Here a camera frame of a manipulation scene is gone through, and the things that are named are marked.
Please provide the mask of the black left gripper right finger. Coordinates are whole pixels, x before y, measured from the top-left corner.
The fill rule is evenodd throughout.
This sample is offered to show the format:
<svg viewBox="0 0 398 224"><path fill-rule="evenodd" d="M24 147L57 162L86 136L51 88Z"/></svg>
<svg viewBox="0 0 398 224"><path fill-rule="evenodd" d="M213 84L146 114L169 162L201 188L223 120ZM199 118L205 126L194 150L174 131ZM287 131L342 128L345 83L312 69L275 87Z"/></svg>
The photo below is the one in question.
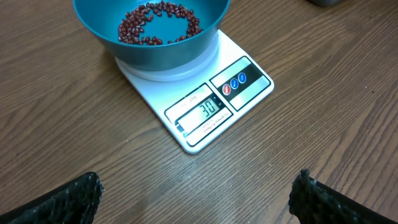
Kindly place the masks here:
<svg viewBox="0 0 398 224"><path fill-rule="evenodd" d="M397 224L311 178L307 169L292 182L289 213L301 224Z"/></svg>

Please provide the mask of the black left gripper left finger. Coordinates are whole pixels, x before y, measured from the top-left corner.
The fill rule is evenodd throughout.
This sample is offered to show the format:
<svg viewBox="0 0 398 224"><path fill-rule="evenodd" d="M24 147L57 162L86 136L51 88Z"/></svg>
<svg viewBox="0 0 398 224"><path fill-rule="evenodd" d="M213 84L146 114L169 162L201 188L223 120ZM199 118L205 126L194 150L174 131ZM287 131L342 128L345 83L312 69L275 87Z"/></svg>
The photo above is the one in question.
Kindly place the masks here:
<svg viewBox="0 0 398 224"><path fill-rule="evenodd" d="M104 187L96 172L87 172L66 184L1 215L7 224L92 224Z"/></svg>

